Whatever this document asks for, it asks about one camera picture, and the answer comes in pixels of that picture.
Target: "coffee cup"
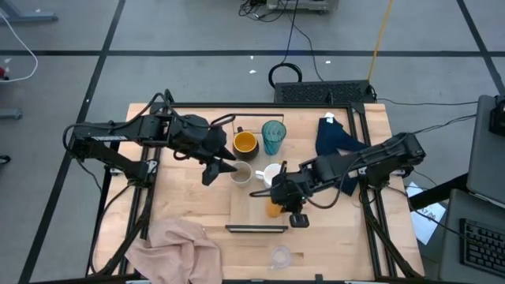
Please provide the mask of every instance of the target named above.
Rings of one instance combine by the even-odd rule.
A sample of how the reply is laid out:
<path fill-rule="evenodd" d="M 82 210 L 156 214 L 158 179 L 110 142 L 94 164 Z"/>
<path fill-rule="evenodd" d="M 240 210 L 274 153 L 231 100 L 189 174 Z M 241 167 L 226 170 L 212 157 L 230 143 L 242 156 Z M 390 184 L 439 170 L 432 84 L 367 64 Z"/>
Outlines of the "coffee cup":
<path fill-rule="evenodd" d="M 266 189 L 271 187 L 272 179 L 281 172 L 281 165 L 274 163 L 268 165 L 264 171 L 257 170 L 256 177 L 263 180 Z"/>
<path fill-rule="evenodd" d="M 230 173 L 231 180 L 238 187 L 246 187 L 251 183 L 253 169 L 246 162 L 236 162 L 233 164 L 237 171 Z"/>
<path fill-rule="evenodd" d="M 235 157 L 242 161 L 250 161 L 260 152 L 260 144 L 254 133 L 238 128 L 238 134 L 234 138 Z"/>

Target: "gray floor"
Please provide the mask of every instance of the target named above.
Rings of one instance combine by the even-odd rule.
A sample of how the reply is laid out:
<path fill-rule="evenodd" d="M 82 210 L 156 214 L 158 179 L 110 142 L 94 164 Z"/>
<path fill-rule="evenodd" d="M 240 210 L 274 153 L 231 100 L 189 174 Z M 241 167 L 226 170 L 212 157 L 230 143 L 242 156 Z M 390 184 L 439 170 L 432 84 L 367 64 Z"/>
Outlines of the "gray floor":
<path fill-rule="evenodd" d="M 19 24 L 19 36 L 33 50 L 101 50 L 118 0 L 16 1 L 24 10 L 57 13 L 59 21 Z M 465 0 L 486 47 L 505 51 L 505 2 Z M 240 1 L 126 0 L 111 50 L 283 50 L 290 22 L 258 23 L 238 17 Z M 311 37 L 316 50 L 372 50 L 387 0 L 341 0 L 339 10 L 320 16 L 300 13 L 297 26 Z M 296 31 L 292 49 L 308 50 Z M 0 27 L 2 50 L 23 47 Z M 398 0 L 384 34 L 382 50 L 479 51 L 455 0 Z M 56 173 L 64 154 L 62 130 L 76 121 L 98 58 L 40 56 L 30 80 L 0 85 L 0 106 L 22 107 L 20 121 L 0 121 L 0 152 L 13 161 L 0 168 L 1 283 L 17 282 Z M 122 120 L 132 102 L 146 102 L 169 88 L 178 102 L 272 102 L 267 84 L 277 56 L 107 57 L 91 106 L 89 121 Z M 304 80 L 316 80 L 309 56 L 290 57 Z M 360 80 L 368 75 L 370 57 L 316 57 L 326 80 Z M 505 58 L 493 58 L 505 74 Z M 11 77 L 29 73 L 28 56 L 0 56 Z M 279 70 L 276 81 L 292 81 Z M 380 57 L 372 78 L 379 97 L 401 102 L 456 103 L 496 95 L 482 58 Z M 387 103 L 395 133 L 414 131 L 475 112 L 475 106 L 396 106 Z M 428 157 L 418 169 L 441 183 L 464 173 L 469 162 L 473 121 L 419 135 Z M 102 177 L 98 163 L 88 163 Z M 429 181 L 413 174 L 420 186 Z M 81 277 L 91 241 L 99 193 L 91 178 L 72 165 L 32 281 Z M 436 263 L 426 262 L 430 267 Z"/>

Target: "black floor stripe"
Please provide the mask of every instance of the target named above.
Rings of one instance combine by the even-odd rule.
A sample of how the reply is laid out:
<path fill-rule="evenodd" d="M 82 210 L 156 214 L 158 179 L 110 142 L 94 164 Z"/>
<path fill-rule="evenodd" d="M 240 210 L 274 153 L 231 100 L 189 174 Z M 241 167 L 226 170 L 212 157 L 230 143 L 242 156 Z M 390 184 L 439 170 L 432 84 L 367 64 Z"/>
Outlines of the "black floor stripe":
<path fill-rule="evenodd" d="M 79 115 L 77 116 L 77 122 L 81 122 L 86 118 L 86 114 L 88 113 L 89 110 L 89 105 L 92 101 L 93 95 L 95 94 L 96 85 L 98 84 L 98 80 L 100 78 L 103 65 L 105 64 L 105 59 L 107 58 L 107 51 L 110 48 L 112 39 L 114 38 L 114 33 L 116 32 L 119 18 L 121 17 L 124 6 L 125 6 L 125 0 L 119 0 L 118 7 L 116 8 L 116 12 L 114 13 L 112 22 L 110 23 L 107 37 L 105 39 L 105 42 L 103 43 L 99 60 L 96 64 L 95 71 L 93 72 L 91 82 L 88 86 L 88 90 L 86 91 L 86 96 L 84 97 L 84 101 L 80 108 Z M 44 239 L 46 238 L 47 231 L 49 230 L 49 225 L 51 224 L 51 219 L 53 218 L 54 210 L 56 209 L 58 199 L 62 192 L 63 184 L 65 183 L 65 178 L 69 171 L 71 161 L 72 158 L 70 154 L 66 152 L 65 156 L 63 157 L 63 161 L 58 171 L 58 174 L 56 176 L 56 181 L 54 182 L 53 189 L 51 190 L 49 200 L 47 201 L 46 208 L 44 209 L 44 213 L 42 215 L 42 219 L 37 229 L 35 238 L 32 242 L 32 247 L 30 248 L 30 252 L 28 253 L 26 262 L 24 263 L 23 271 L 21 272 L 21 276 L 19 278 L 19 283 L 23 284 L 29 283 L 30 279 L 32 278 L 32 274 L 37 264 L 37 260 L 39 259 L 40 250 L 44 243 Z"/>
<path fill-rule="evenodd" d="M 33 50 L 37 56 L 101 56 L 103 50 Z M 284 56 L 285 50 L 107 50 L 106 56 L 137 57 L 196 57 L 196 56 Z M 505 51 L 488 52 L 491 57 L 505 57 Z M 372 50 L 315 50 L 315 56 L 372 56 Z M 0 50 L 0 56 L 30 56 L 26 50 Z M 289 56 L 312 56 L 310 50 L 290 50 Z M 483 57 L 480 51 L 407 51 L 383 50 L 380 57 L 433 57 L 468 58 Z"/>
<path fill-rule="evenodd" d="M 463 17 L 465 18 L 466 24 L 468 25 L 468 28 L 472 33 L 473 39 L 475 39 L 475 43 L 477 44 L 479 50 L 482 53 L 482 57 L 484 59 L 484 62 L 486 63 L 486 66 L 488 67 L 489 73 L 491 74 L 491 78 L 495 83 L 496 89 L 498 89 L 498 93 L 500 95 L 505 95 L 505 86 L 503 86 L 502 78 L 499 75 L 494 62 L 492 61 L 491 55 L 488 52 L 488 49 L 486 48 L 484 41 L 482 40 L 481 35 L 479 34 L 477 27 L 475 26 L 475 23 L 473 22 L 472 16 L 470 16 L 470 13 L 468 11 L 468 8 L 466 7 L 465 2 L 463 0 L 458 0 L 458 5 L 459 9 L 463 13 Z"/>

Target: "yellow cable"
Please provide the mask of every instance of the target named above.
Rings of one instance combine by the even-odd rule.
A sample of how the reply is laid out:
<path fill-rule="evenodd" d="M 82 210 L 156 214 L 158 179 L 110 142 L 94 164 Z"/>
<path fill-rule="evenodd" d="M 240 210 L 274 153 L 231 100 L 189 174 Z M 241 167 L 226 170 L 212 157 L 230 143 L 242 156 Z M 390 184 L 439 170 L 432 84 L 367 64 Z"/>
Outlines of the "yellow cable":
<path fill-rule="evenodd" d="M 384 34 L 384 29 L 386 28 L 387 19 L 389 17 L 389 12 L 391 11 L 391 7 L 393 6 L 393 0 L 389 0 L 389 4 L 387 5 L 386 14 L 384 15 L 384 19 L 382 20 L 382 26 L 380 27 L 379 38 L 377 39 L 376 49 L 373 51 L 372 64 L 370 65 L 370 71 L 368 71 L 368 82 L 372 79 L 373 67 L 376 64 L 377 51 L 380 47 L 380 41 L 382 40 L 382 34 Z"/>

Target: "pink towel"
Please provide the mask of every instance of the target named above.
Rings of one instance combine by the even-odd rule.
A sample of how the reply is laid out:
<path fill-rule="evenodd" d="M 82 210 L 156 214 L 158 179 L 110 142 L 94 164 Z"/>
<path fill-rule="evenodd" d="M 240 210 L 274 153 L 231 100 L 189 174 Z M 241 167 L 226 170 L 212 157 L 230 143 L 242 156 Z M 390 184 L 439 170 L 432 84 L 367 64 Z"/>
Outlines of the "pink towel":
<path fill-rule="evenodd" d="M 197 223 L 166 219 L 150 225 L 148 239 L 137 238 L 128 261 L 153 284 L 218 284 L 223 281 L 219 247 Z"/>

